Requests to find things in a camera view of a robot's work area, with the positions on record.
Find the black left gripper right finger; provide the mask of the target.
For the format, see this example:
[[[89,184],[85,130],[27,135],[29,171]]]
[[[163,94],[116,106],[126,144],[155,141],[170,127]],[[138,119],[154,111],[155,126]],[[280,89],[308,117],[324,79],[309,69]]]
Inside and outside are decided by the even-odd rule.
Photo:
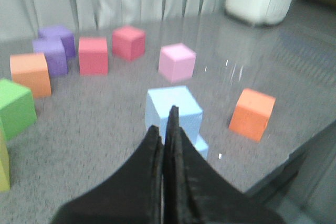
[[[164,223],[284,223],[274,211],[241,193],[202,158],[172,106],[163,160]]]

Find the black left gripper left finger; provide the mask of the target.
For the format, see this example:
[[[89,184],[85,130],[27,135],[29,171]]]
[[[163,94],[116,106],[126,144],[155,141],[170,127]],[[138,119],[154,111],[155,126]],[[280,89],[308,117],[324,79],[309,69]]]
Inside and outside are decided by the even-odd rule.
[[[162,164],[162,139],[153,125],[111,177],[61,206],[51,223],[161,223]]]

